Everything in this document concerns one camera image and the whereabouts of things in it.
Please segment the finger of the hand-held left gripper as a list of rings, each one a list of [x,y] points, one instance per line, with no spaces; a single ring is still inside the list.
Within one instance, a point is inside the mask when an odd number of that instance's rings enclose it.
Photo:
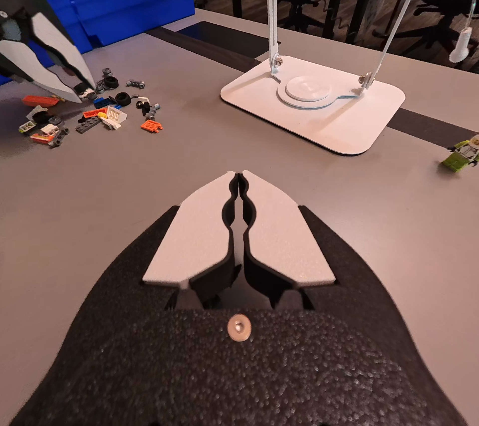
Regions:
[[[67,34],[60,32],[47,18],[37,13],[31,19],[32,31],[36,35],[35,43],[50,54],[57,65],[72,71],[91,91],[96,84],[93,76],[77,47],[71,43]]]
[[[0,41],[0,72],[2,76],[21,78],[64,100],[81,103],[76,92],[65,85],[53,72],[46,69],[34,51],[22,42]]]

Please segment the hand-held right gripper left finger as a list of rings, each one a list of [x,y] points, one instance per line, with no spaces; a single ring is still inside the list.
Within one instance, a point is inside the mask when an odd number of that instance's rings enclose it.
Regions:
[[[178,208],[142,280],[181,290],[221,291],[232,283],[239,176],[228,171]]]

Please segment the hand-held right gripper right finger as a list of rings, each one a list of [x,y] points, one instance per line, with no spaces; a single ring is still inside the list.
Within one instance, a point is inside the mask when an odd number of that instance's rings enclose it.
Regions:
[[[248,259],[293,287],[333,284],[336,277],[299,205],[248,170],[242,172],[240,180]]]

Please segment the lime green lego minifigure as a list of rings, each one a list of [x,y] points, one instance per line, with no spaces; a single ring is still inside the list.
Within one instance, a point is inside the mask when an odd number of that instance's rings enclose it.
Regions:
[[[450,155],[440,165],[458,173],[468,166],[476,166],[479,159],[479,134],[448,149]]]

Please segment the pile of lego pieces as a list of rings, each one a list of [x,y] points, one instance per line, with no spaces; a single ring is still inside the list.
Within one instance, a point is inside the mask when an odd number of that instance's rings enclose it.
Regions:
[[[88,100],[93,104],[89,110],[82,111],[75,127],[77,133],[84,134],[97,125],[104,125],[109,130],[120,129],[127,119],[127,113],[123,109],[131,105],[133,100],[136,100],[135,107],[141,110],[145,118],[140,128],[150,133],[159,133],[163,130],[163,126],[155,119],[160,105],[158,103],[151,105],[147,97],[130,95],[126,92],[119,92],[114,97],[98,96],[118,87],[119,81],[108,67],[102,69],[102,78],[96,83],[94,89],[88,88],[84,83],[75,86],[74,92],[79,94],[80,100]],[[49,148],[61,146],[64,138],[69,134],[69,128],[62,117],[50,111],[59,102],[66,102],[66,99],[57,94],[51,94],[49,97],[32,95],[24,97],[22,103],[31,107],[31,111],[26,121],[18,127],[18,132]]]

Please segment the white book stand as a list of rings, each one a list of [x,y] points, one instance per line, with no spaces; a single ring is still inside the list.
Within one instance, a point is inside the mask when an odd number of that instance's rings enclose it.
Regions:
[[[277,0],[267,0],[269,57],[220,91],[222,100],[334,153],[366,152],[405,100],[375,78],[411,0],[405,0],[375,67],[356,77],[280,55]]]

